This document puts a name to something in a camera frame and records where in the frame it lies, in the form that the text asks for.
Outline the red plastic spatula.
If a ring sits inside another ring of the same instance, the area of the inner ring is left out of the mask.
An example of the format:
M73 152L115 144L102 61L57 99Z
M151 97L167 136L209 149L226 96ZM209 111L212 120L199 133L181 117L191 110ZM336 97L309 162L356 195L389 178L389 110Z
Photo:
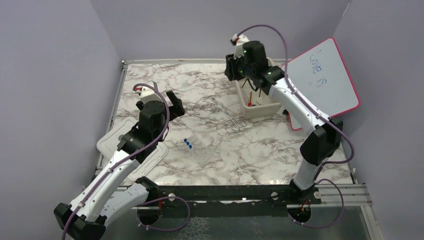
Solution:
M248 104L247 104L248 107L252 107L253 106L252 96L253 96L253 92L251 91L250 94L249 94L249 99L248 99Z

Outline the metal test tube clamp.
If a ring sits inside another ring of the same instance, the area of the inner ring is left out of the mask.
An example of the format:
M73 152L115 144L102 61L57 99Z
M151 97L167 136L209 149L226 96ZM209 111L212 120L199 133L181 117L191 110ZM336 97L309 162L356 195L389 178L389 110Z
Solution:
M210 100L230 120L230 122L231 122L230 128L234 133L239 133L241 128L247 127L247 125L248 125L247 122L241 116L239 116L237 113L233 112L232 110L230 110L229 108L224 106L224 104L222 102L218 101L214 97L211 97Z

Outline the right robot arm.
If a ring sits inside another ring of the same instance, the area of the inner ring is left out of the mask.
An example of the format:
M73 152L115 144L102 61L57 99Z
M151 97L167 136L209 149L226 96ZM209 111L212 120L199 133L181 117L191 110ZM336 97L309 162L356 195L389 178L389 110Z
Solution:
M306 134L300 146L302 162L283 194L296 204L306 200L312 192L324 162L339 148L343 122L313 105L294 87L286 70L270 66L264 45L257 40L232 40L235 51L225 57L224 74L230 81L248 79L266 95L280 102Z

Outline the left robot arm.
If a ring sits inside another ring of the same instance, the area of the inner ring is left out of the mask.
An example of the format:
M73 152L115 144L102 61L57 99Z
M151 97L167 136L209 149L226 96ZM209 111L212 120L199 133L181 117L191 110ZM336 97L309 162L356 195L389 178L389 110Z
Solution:
M163 97L137 102L139 121L122 136L100 174L69 204L56 206L53 213L63 239L69 235L74 240L99 240L107 227L132 207L155 203L157 191L150 186L135 182L124 192L116 193L116 189L155 153L169 122L185 114L181 99L173 91L166 95L171 106Z

